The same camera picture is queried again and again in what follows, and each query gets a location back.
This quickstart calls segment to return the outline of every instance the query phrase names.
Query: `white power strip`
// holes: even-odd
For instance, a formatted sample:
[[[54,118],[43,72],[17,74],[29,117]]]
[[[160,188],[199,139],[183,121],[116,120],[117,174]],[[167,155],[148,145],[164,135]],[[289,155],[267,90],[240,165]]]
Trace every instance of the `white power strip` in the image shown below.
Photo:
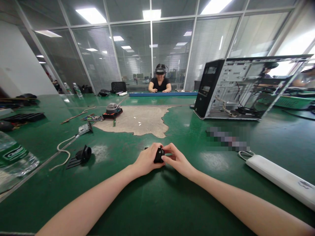
[[[314,185],[260,155],[250,157],[246,164],[315,211]]]

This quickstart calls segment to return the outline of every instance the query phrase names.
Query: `plastic water bottle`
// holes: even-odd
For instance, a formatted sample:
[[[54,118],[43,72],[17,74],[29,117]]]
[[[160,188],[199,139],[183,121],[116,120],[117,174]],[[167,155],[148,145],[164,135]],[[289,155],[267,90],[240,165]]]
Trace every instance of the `plastic water bottle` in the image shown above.
[[[78,95],[79,97],[83,97],[83,95],[82,95],[82,93],[81,93],[81,90],[80,90],[79,86],[76,85],[76,83],[73,83],[73,88],[74,88],[74,90],[76,91],[76,93],[77,93],[77,95]]]
[[[63,83],[65,85],[65,88],[68,92],[68,95],[73,95],[71,88],[69,87],[69,85],[67,85],[67,83]]]
[[[12,187],[16,177],[32,171],[38,164],[32,153],[0,131],[0,193]]]

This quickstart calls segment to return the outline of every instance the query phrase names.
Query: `black tray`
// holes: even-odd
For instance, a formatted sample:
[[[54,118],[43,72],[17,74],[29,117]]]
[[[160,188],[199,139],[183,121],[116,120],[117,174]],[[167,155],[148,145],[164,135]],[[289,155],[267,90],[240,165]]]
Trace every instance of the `black tray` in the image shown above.
[[[18,114],[14,116],[9,116],[1,120],[9,121],[12,123],[15,123],[15,122],[25,123],[25,122],[35,122],[44,118],[46,118],[44,113],[29,113],[29,114]]]

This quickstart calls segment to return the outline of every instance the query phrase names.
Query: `water bottle label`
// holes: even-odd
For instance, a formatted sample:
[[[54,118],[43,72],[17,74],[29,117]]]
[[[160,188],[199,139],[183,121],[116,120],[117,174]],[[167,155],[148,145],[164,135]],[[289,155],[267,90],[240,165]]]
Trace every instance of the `water bottle label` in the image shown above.
[[[24,147],[18,143],[0,152],[0,168],[9,166],[28,155]]]

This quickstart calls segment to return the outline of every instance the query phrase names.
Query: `vr headset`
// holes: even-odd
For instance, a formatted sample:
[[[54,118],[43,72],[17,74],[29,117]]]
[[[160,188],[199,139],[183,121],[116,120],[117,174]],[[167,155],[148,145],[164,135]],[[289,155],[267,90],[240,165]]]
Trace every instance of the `vr headset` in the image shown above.
[[[165,68],[163,68],[163,67],[156,68],[155,74],[164,75],[165,74]]]

